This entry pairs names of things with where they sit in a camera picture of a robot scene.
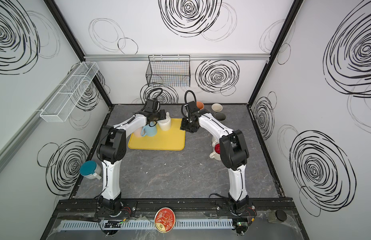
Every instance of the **blue mug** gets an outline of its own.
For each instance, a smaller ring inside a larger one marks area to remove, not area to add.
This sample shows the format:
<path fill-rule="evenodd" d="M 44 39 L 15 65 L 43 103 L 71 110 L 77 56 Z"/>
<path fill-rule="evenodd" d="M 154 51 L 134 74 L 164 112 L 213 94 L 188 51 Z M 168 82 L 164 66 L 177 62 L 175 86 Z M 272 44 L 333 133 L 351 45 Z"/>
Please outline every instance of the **blue mug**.
<path fill-rule="evenodd" d="M 149 137 L 153 137 L 157 134 L 157 128 L 155 122 L 150 122 L 149 124 L 145 125 L 143 129 L 141 129 L 141 136 L 144 137 L 145 135 Z"/>

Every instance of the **black wire basket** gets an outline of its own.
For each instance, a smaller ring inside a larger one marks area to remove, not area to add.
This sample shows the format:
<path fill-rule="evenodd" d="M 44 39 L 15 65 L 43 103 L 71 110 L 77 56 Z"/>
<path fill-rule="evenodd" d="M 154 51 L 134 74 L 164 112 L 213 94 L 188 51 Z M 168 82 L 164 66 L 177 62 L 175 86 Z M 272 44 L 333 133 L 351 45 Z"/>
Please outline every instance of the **black wire basket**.
<path fill-rule="evenodd" d="M 189 55 L 149 55 L 145 77 L 148 86 L 165 84 L 171 87 L 189 87 L 191 72 Z"/>

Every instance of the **wire basket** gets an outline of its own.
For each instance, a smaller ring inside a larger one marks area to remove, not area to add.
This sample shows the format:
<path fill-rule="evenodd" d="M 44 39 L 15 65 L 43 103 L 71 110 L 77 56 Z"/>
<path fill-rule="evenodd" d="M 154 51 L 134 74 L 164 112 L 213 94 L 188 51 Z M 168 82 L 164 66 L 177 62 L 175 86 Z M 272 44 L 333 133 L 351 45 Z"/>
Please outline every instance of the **wire basket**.
<path fill-rule="evenodd" d="M 82 62 L 40 113 L 46 122 L 65 122 L 99 71 L 96 62 Z"/>
<path fill-rule="evenodd" d="M 147 84 L 165 84 L 171 87 L 189 87 L 191 72 L 189 55 L 149 55 L 145 77 Z"/>

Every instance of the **marble pattern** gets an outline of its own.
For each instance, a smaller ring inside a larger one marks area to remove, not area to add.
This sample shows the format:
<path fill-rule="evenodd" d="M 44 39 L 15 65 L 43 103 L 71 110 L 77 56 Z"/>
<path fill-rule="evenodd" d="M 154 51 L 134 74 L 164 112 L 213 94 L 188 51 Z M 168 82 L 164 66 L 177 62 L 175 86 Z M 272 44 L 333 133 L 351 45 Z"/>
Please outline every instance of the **marble pattern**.
<path fill-rule="evenodd" d="M 163 105 L 172 118 L 182 118 L 180 105 Z M 108 125 L 118 124 L 141 109 L 136 105 L 116 105 Z M 224 105 L 222 123 L 240 129 L 250 157 L 245 185 L 250 198 L 278 197 L 263 151 L 245 105 Z M 212 135 L 200 128 L 187 132 L 182 151 L 136 150 L 127 148 L 120 168 L 122 198 L 205 198 L 211 193 L 228 195 L 228 170 L 221 161 L 210 159 Z M 92 158 L 100 163 L 96 154 Z M 84 178 L 76 198 L 93 198 L 102 191 L 102 181 Z"/>

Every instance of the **white mesh basket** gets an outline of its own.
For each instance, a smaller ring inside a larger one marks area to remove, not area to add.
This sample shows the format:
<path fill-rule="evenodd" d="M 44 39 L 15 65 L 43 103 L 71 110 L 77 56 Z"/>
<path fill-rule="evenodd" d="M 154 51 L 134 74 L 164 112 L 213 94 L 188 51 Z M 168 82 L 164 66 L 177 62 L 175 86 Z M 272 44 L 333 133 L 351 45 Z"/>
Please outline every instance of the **white mesh basket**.
<path fill-rule="evenodd" d="M 46 122 L 65 122 L 98 72 L 96 62 L 82 62 L 40 113 Z"/>

